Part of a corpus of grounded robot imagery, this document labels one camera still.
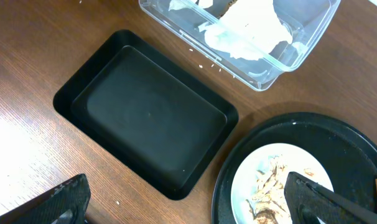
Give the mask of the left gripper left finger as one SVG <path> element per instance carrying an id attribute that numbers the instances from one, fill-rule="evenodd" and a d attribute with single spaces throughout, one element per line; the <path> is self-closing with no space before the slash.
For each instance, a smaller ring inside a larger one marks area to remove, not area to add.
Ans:
<path id="1" fill-rule="evenodd" d="M 91 198 L 85 174 L 78 174 L 0 216 L 0 224 L 84 224 Z"/>

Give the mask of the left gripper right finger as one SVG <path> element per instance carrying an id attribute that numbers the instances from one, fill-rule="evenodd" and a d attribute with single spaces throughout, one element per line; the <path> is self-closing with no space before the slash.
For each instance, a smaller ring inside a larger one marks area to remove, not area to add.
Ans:
<path id="1" fill-rule="evenodd" d="M 290 172 L 284 196 L 293 223 L 377 223 L 377 214 L 303 175 Z"/>

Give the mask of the white napkin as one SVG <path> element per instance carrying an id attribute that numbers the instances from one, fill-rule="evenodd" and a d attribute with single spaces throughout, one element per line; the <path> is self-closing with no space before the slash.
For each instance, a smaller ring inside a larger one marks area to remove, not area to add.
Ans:
<path id="1" fill-rule="evenodd" d="M 279 20 L 273 0 L 230 1 L 217 23 L 204 22 L 205 43 L 235 59 L 259 60 L 293 36 Z"/>

